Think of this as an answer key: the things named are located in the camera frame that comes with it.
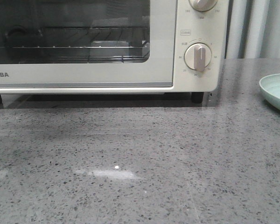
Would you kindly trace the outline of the light grey curtain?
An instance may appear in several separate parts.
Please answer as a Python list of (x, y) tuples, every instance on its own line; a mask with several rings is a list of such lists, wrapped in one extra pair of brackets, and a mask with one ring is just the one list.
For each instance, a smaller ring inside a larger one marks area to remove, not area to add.
[(280, 0), (229, 2), (225, 58), (280, 58)]

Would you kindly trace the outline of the light green round plate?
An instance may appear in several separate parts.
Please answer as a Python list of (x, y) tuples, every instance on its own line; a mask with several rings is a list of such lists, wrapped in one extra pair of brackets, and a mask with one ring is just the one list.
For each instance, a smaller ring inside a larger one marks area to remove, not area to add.
[(261, 78), (259, 86), (264, 99), (280, 110), (280, 73)]

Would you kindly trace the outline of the glass oven door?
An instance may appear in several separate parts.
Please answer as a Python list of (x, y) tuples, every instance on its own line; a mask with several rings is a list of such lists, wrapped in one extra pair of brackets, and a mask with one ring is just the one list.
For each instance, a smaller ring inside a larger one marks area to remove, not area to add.
[(16, 88), (170, 87), (175, 0), (0, 0), (0, 35), (14, 26), (148, 27), (143, 63), (0, 64), (0, 90)]

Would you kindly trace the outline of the cream white toaster oven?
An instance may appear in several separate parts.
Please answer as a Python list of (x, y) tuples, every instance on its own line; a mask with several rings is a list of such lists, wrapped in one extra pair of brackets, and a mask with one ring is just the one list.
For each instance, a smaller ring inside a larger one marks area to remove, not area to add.
[[(170, 87), (112, 87), (112, 88), (16, 88), (0, 90), (0, 94), (131, 94), (166, 92), (211, 92), (216, 89), (225, 51), (229, 2), (218, 0), (209, 11), (199, 12), (189, 0), (176, 0), (176, 27), (173, 84)], [(195, 43), (206, 44), (211, 61), (203, 72), (190, 69), (184, 54)]]

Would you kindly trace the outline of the black right oven foot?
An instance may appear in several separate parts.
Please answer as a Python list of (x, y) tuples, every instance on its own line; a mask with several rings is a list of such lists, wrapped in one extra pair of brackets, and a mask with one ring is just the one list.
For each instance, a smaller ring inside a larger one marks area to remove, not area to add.
[(194, 104), (201, 104), (203, 101), (203, 92), (192, 92), (191, 93), (191, 101)]

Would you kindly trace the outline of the beige temperature knob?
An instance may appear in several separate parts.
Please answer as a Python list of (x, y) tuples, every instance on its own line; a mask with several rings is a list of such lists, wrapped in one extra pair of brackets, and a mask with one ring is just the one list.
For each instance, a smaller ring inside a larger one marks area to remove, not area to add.
[(193, 9), (199, 12), (211, 10), (217, 3), (217, 0), (189, 0)]

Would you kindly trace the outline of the beige timer knob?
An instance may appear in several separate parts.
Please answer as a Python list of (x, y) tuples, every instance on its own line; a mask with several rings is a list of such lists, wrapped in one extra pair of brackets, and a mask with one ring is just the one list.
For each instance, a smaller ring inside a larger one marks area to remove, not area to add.
[(184, 61), (190, 69), (203, 72), (211, 61), (211, 50), (203, 43), (192, 44), (184, 54)]

